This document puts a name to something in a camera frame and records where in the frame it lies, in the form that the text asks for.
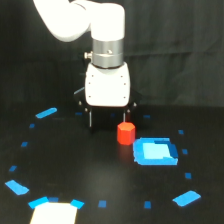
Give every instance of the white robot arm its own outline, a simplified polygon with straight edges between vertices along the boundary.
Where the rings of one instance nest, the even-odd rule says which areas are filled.
[[[130,97],[130,77],[123,61],[124,8],[87,0],[33,0],[49,31],[64,42],[91,31],[93,51],[85,80],[86,101],[91,106],[124,107]]]

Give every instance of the white square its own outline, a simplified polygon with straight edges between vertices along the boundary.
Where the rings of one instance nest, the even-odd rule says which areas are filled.
[[[143,143],[143,152],[145,159],[172,158],[166,144]]]
[[[30,224],[74,224],[77,208],[69,203],[44,203],[38,205]]]

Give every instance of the black background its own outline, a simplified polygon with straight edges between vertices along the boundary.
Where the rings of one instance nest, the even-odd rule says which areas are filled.
[[[126,10],[125,61],[143,104],[223,106],[222,0],[117,0]],[[55,39],[32,0],[0,2],[1,109],[72,102],[84,85],[90,32]]]

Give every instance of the red block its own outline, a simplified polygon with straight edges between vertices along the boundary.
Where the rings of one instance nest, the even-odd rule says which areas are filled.
[[[122,145],[131,145],[135,141],[135,126],[122,122],[117,126],[117,141]]]

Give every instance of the blue tape marker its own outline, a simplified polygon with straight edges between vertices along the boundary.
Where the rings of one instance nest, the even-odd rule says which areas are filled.
[[[183,135],[184,134],[184,131],[183,130],[179,130],[178,132],[179,132],[180,135]]]
[[[191,179],[191,173],[185,173],[185,178],[186,179]]]
[[[5,185],[7,187],[9,187],[14,193],[16,193],[17,195],[22,195],[22,194],[26,194],[29,189],[18,184],[16,181],[11,180],[9,182],[6,182]]]
[[[201,198],[201,195],[197,194],[194,191],[188,191],[187,193],[174,198],[173,201],[176,202],[179,206],[183,207],[199,198]]]
[[[43,197],[43,198],[39,198],[35,201],[31,201],[28,203],[28,205],[30,206],[30,208],[34,209],[35,207],[37,207],[38,205],[44,204],[49,202],[47,197]]]
[[[81,112],[76,112],[75,115],[82,116],[82,113]]]
[[[53,114],[55,112],[57,112],[57,108],[50,108],[48,110],[45,110],[45,111],[37,114],[36,117],[39,118],[39,119],[41,119],[41,118],[44,118],[46,116],[49,116],[49,115],[51,115],[51,114]]]
[[[34,128],[35,127],[35,124],[30,124],[30,128]]]
[[[53,198],[48,198],[49,202],[58,202],[58,198],[53,197]]]
[[[183,152],[184,155],[187,155],[188,154],[187,149],[182,149],[182,152]]]
[[[151,202],[150,201],[145,201],[144,208],[145,209],[151,209]]]
[[[143,115],[144,118],[150,118],[150,115]]]
[[[158,159],[146,159],[144,156],[144,143],[154,143],[156,141],[169,141],[169,138],[141,138],[137,139],[133,144],[134,161],[140,165],[177,165],[177,158],[158,158]]]
[[[107,207],[107,202],[106,201],[99,201],[98,207],[99,208],[106,208]]]
[[[27,145],[28,145],[28,142],[23,142],[21,147],[27,147]]]
[[[71,205],[73,205],[74,207],[80,209],[82,208],[82,206],[84,205],[85,203],[84,202],[81,202],[81,201],[77,201],[77,200],[73,200],[71,202]]]
[[[17,166],[11,166],[11,168],[9,169],[10,172],[15,171],[15,169],[17,168]]]

